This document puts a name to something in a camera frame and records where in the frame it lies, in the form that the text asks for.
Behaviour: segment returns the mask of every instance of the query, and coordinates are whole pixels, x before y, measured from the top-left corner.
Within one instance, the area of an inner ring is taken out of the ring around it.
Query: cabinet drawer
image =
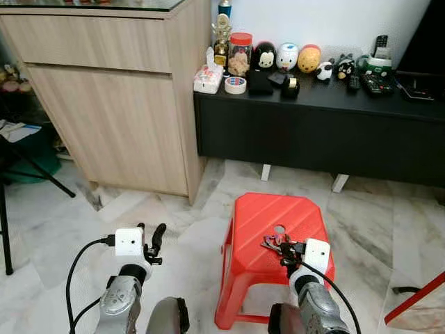
[[[51,120],[90,181],[187,194],[168,75],[28,69]]]
[[[56,15],[1,19],[25,63],[170,72],[163,20]]]

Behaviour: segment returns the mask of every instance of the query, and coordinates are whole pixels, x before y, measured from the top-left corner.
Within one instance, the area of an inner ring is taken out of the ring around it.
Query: black cable
[[[67,311],[68,311],[68,320],[70,321],[70,332],[72,332],[72,334],[75,334],[76,331],[74,329],[74,318],[72,315],[72,309],[71,309],[71,296],[70,296],[70,286],[71,286],[71,279],[72,279],[72,274],[74,273],[74,268],[76,267],[77,262],[79,261],[79,258],[81,257],[81,255],[83,254],[83,252],[86,251],[86,249],[92,245],[95,244],[102,244],[102,243],[106,243],[108,241],[108,238],[102,238],[102,239],[98,239],[98,240],[94,240],[92,242],[89,242],[88,244],[86,244],[78,253],[77,256],[74,258],[74,261],[71,265],[70,268],[70,272],[68,273],[68,279],[67,279],[67,286],[65,289],[65,297],[67,299]]]
[[[346,304],[346,307],[349,310],[350,315],[353,317],[354,320],[354,325],[355,325],[355,330],[357,331],[357,334],[362,334],[362,331],[360,330],[360,325],[359,325],[359,321],[357,319],[357,316],[355,315],[355,312],[353,310],[353,307],[349,304],[348,299],[345,297],[345,295],[343,294],[343,292],[341,292],[341,290],[335,285],[334,282],[332,282],[330,280],[330,278],[328,278],[324,273],[321,273],[321,271],[318,271],[317,269],[315,269],[314,267],[309,266],[306,262],[303,261],[299,261],[298,263],[300,263],[301,265],[303,265],[304,267],[308,268],[310,271],[313,271],[314,273],[316,273],[317,275],[320,275],[321,277],[323,277],[325,279],[326,282],[328,282],[330,284],[331,287],[334,288],[334,290],[339,294],[340,298],[343,300],[343,302]]]
[[[92,307],[97,305],[100,302],[100,298],[93,301],[90,305],[88,305],[86,308],[84,308],[80,313],[77,315],[76,319],[74,319],[74,328],[76,328],[77,323],[82,318],[82,316],[87,313]],[[74,334],[74,329],[70,329],[70,334]]]

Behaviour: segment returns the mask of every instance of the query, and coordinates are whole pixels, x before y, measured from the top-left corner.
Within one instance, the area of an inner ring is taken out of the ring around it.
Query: penguin figurine
[[[328,61],[323,61],[316,69],[315,74],[318,80],[329,81],[334,69],[335,59],[331,58]]]
[[[337,77],[340,80],[349,78],[355,71],[355,62],[353,60],[353,54],[345,56],[341,54],[339,62],[337,64]]]

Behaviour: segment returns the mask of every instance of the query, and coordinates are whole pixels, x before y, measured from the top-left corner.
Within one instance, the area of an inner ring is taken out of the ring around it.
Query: round plush toy
[[[320,48],[313,44],[305,45],[298,56],[298,68],[303,73],[314,71],[320,63]]]
[[[253,53],[252,62],[257,69],[268,69],[273,66],[275,55],[275,47],[272,43],[261,42]]]
[[[298,57],[298,48],[293,43],[281,44],[277,51],[277,67],[282,72],[292,70]]]
[[[337,77],[340,80],[349,78],[349,76],[355,71],[355,62],[353,60],[353,54],[345,56],[341,54],[339,62],[337,63]]]
[[[317,67],[317,79],[321,81],[328,81],[331,79],[332,76],[332,70],[334,68],[335,59],[331,58],[328,61],[323,61],[318,67]]]

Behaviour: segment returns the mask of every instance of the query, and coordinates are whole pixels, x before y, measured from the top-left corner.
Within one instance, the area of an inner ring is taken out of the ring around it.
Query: tissue box
[[[220,65],[210,68],[208,65],[201,67],[195,74],[193,90],[200,93],[216,94],[223,78],[224,69]]]

